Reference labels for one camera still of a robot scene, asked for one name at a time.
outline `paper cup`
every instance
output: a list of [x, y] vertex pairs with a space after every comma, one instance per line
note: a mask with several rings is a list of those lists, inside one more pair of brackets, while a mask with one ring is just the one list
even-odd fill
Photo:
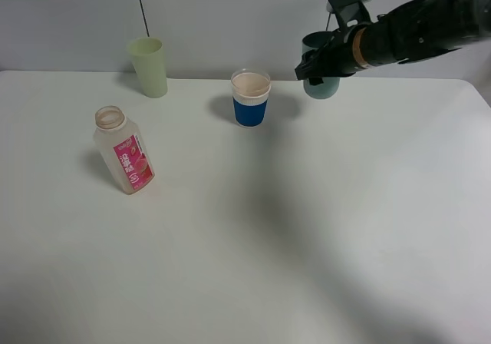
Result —
[[264, 71], [242, 69], [232, 75], [233, 107], [237, 123], [255, 127], [262, 123], [271, 91], [271, 78]]
[[162, 41], [138, 38], [130, 42], [127, 50], [144, 94], [150, 98], [164, 96], [167, 93], [167, 76]]
[[[302, 39], [302, 54], [322, 47], [331, 37], [331, 31], [317, 31]], [[308, 79], [304, 80], [304, 91], [312, 98], [318, 100], [330, 98], [339, 88], [339, 78], [322, 78], [322, 84], [311, 85]]]

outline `teal mug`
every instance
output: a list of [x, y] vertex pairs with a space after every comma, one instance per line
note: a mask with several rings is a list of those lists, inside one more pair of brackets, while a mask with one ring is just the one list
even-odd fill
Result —
[[[331, 37], [331, 31], [316, 31], [302, 39], [302, 54], [311, 50], [317, 50], [325, 45]], [[322, 83], [311, 85], [308, 79], [304, 80], [304, 90], [312, 98], [322, 100], [330, 98], [339, 87], [339, 78], [322, 78]]]

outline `plastic bottle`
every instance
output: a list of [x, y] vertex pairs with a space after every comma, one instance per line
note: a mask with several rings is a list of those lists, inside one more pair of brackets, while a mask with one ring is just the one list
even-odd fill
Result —
[[95, 114], [94, 141], [110, 173], [124, 193], [133, 194], [154, 177], [138, 126], [116, 106]]

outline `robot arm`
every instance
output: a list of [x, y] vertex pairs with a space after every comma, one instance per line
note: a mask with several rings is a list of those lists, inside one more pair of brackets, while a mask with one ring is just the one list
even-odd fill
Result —
[[413, 0], [375, 23], [364, 1], [328, 0], [340, 27], [323, 47], [303, 54], [297, 79], [315, 85], [316, 78], [422, 61], [491, 37], [491, 0]]

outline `light green cup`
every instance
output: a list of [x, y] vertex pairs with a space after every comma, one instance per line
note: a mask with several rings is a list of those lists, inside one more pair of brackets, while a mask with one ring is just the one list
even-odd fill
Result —
[[166, 67], [163, 63], [162, 41], [144, 37], [130, 42], [127, 47], [144, 94], [150, 98], [167, 93]]

